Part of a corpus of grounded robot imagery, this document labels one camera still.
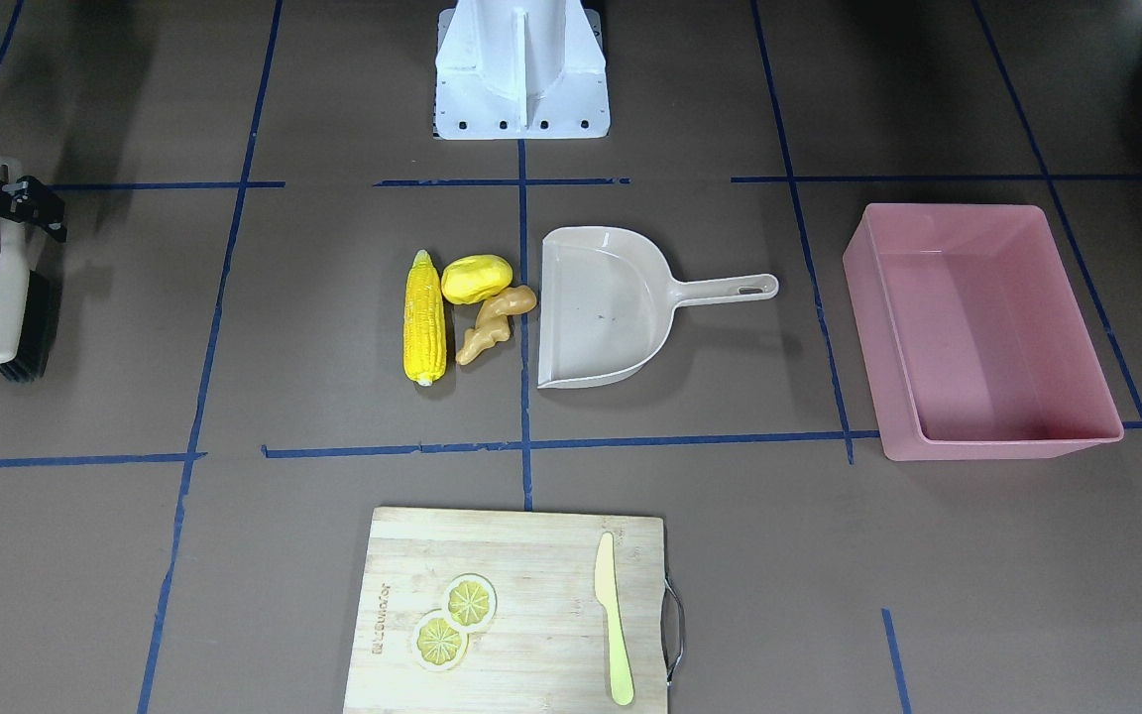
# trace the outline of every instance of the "fruit slice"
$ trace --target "fruit slice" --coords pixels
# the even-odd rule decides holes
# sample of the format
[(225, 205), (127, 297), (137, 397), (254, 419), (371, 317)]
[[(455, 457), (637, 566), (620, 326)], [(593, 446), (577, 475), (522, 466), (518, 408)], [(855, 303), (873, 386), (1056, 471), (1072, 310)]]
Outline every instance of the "fruit slice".
[(444, 593), (443, 611), (463, 633), (488, 627), (496, 613), (496, 588), (481, 575), (458, 575)]
[(412, 650), (417, 652), (417, 664), (432, 673), (450, 669), (466, 656), (468, 639), (453, 627), (443, 610), (427, 612), (418, 621), (416, 632)]

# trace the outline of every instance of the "yellow corn cob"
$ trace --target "yellow corn cob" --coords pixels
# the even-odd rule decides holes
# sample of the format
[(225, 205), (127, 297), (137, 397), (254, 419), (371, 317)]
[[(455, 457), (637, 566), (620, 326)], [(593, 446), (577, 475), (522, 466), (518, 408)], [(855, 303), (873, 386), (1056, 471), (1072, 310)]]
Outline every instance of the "yellow corn cob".
[(448, 369), (448, 337), (443, 327), (440, 272), (431, 254), (418, 250), (403, 295), (403, 374), (429, 386)]

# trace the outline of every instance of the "food item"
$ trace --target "food item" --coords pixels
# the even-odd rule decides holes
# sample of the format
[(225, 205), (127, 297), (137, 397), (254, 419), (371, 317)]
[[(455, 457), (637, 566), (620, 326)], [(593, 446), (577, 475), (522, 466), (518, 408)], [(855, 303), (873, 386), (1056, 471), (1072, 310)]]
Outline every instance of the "food item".
[(443, 607), (453, 627), (473, 633), (488, 627), (496, 613), (496, 589), (481, 575), (459, 575), (449, 584)]
[(429, 386), (448, 369), (440, 273), (431, 254), (418, 250), (403, 294), (403, 374)]
[(452, 304), (474, 304), (508, 288), (514, 268), (499, 256), (467, 256), (443, 270), (443, 297)]
[(472, 329), (466, 330), (464, 347), (457, 351), (457, 363), (466, 366), (478, 358), (478, 353), (492, 347), (498, 342), (510, 337), (508, 315), (522, 315), (536, 307), (536, 292), (525, 284), (517, 288), (506, 288), (496, 297), (478, 308), (478, 320)]
[(427, 612), (417, 624), (417, 664), (433, 673), (450, 669), (466, 656), (466, 634), (453, 627), (443, 610)]

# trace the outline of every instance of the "knife handle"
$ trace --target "knife handle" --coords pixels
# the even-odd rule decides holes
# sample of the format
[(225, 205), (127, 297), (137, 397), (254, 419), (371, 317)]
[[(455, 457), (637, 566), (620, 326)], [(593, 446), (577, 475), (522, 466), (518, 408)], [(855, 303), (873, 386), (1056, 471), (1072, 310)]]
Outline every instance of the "knife handle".
[(606, 644), (611, 661), (611, 699), (620, 706), (634, 700), (634, 673), (625, 648), (625, 627), (620, 624), (620, 602), (606, 605)]

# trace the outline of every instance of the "black bristles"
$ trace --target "black bristles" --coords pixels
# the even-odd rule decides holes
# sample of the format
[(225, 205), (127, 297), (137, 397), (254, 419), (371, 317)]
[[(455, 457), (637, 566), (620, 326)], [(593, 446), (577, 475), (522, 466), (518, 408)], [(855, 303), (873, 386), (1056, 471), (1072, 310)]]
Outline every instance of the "black bristles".
[(47, 369), (47, 352), (56, 334), (59, 316), (58, 290), (51, 289), (50, 281), (34, 271), (29, 271), (29, 291), (24, 303), (24, 324), (19, 326), (17, 355), (10, 362), (0, 364), (0, 374), (14, 383), (38, 379)]

